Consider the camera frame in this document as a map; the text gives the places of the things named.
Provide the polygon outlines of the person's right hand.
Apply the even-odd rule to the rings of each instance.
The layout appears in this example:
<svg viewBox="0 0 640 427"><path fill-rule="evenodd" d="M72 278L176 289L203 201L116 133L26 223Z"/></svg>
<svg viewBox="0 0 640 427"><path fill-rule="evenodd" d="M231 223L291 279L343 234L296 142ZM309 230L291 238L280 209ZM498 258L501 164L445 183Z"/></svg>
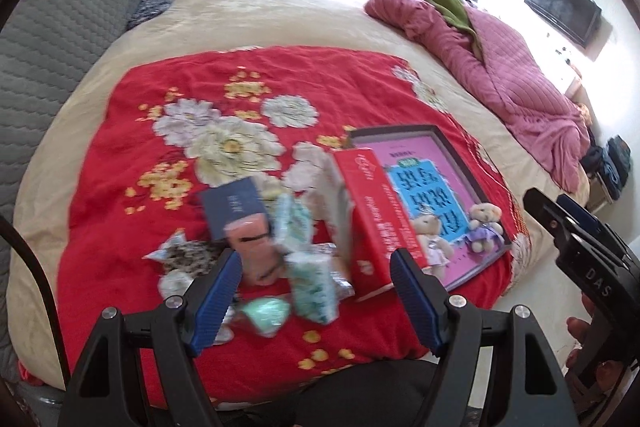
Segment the person's right hand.
<svg viewBox="0 0 640 427"><path fill-rule="evenodd" d="M604 356L612 353L608 322L601 321L600 312L586 294L580 299L590 322L579 317L566 320L567 332L578 346L570 351L565 361L565 380L577 402L593 403L614 390L626 373L626 365L617 359L605 360Z"/></svg>

